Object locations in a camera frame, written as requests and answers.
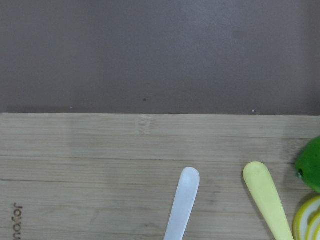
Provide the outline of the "green lime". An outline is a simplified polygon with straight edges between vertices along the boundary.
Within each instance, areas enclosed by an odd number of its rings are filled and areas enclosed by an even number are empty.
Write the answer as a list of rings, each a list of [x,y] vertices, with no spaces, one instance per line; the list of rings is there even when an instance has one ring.
[[[313,191],[320,192],[320,137],[312,139],[295,162],[297,177]]]

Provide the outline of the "white ceramic spoon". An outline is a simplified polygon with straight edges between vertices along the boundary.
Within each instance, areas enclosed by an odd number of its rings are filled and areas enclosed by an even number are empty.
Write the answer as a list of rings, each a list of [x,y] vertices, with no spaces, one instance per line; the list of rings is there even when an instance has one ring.
[[[193,167],[183,169],[175,192],[165,240],[182,240],[196,201],[200,185],[200,173]]]

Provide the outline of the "yellow plastic knife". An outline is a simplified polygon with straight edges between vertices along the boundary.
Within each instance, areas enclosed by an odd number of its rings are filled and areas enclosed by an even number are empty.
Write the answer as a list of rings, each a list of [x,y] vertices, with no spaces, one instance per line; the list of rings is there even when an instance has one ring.
[[[292,240],[293,234],[269,169],[259,161],[248,163],[242,172],[244,182],[276,240]]]

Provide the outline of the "bamboo cutting board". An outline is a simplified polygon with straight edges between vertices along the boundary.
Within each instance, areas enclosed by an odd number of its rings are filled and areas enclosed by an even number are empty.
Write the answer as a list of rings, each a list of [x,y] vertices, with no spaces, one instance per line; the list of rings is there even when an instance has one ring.
[[[318,116],[0,116],[3,240],[161,240],[180,174],[199,171],[186,240],[270,240],[242,177],[264,163],[287,218],[314,193],[294,168]]]

